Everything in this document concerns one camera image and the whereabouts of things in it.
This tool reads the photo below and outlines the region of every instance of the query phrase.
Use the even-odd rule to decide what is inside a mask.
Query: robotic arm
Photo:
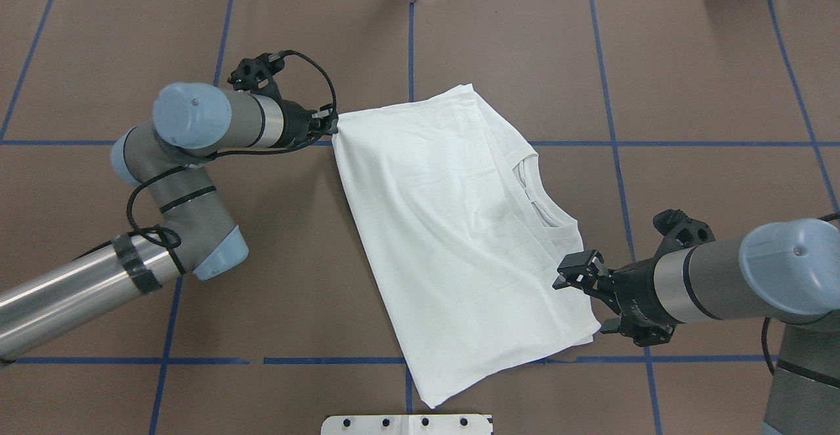
[[[299,56],[323,74],[332,103],[307,110],[285,100],[274,74]],[[69,264],[0,294],[0,363],[193,271],[208,280],[246,256],[239,226],[201,166],[229,154],[297,151],[336,132],[335,89],[323,68],[295,51],[243,59],[228,82],[173,83],[160,91],[152,120],[129,130],[111,151],[117,174],[137,186],[127,215],[132,232]],[[269,148],[237,151],[225,148]],[[149,188],[163,222],[139,228],[132,214]]]
[[[573,253],[554,288],[603,301],[619,318],[601,333],[639,346],[669,342],[681,323],[783,321],[762,435],[840,431],[840,232],[803,219],[715,241],[706,223],[674,210],[657,214],[654,228],[663,239],[653,258],[609,270],[597,250]]]

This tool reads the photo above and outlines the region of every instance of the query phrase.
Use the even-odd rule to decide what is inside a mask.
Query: light blue joint cap
[[[222,243],[210,253],[210,256],[207,256],[193,270],[193,273],[195,273],[199,280],[206,281],[230,270],[240,262],[245,261],[246,258],[248,258],[248,245],[245,243],[245,239],[242,238],[240,226],[237,225],[222,240]]]
[[[155,130],[170,145],[206,148],[222,139],[231,120],[228,97],[209,83],[176,82],[162,88],[152,108]]]
[[[775,428],[771,427],[770,424],[766,422],[761,423],[761,435],[782,435],[782,432],[779,432]]]
[[[117,173],[117,176],[119,176],[121,180],[131,184],[131,186],[137,187],[140,186],[140,181],[136,180],[135,176],[131,175],[129,166],[125,163],[125,139],[129,137],[131,130],[128,130],[128,132],[121,136],[117,142],[114,143],[113,147],[111,147],[111,167],[114,168],[114,172]]]
[[[840,232],[830,223],[760,226],[744,237],[738,261],[753,291],[779,310],[813,316],[840,309]]]

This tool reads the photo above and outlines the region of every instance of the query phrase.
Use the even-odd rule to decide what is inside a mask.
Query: brown table surface
[[[0,289],[128,228],[109,147],[160,88],[224,85],[241,58],[281,49],[323,65],[342,112],[474,83],[612,267],[653,253],[666,208],[718,238],[837,210],[840,22],[826,14],[840,0],[4,1]],[[286,97],[326,103],[306,65],[279,79]],[[297,434],[328,415],[429,412],[330,144],[209,169],[248,260],[21,358],[0,373],[0,432]],[[138,217],[156,222],[150,199]],[[682,325],[649,351],[598,335],[553,357],[569,364],[504,371],[433,412],[492,414],[499,434],[758,433],[759,330]]]

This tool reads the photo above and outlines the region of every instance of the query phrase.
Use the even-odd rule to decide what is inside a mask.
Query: white metal plate
[[[493,435],[493,416],[332,416],[321,425],[321,435]]]

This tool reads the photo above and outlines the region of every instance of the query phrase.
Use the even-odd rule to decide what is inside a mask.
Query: white t-shirt
[[[589,297],[555,291],[583,250],[543,189],[537,152],[472,85],[342,114],[350,210],[421,399],[591,342]]]

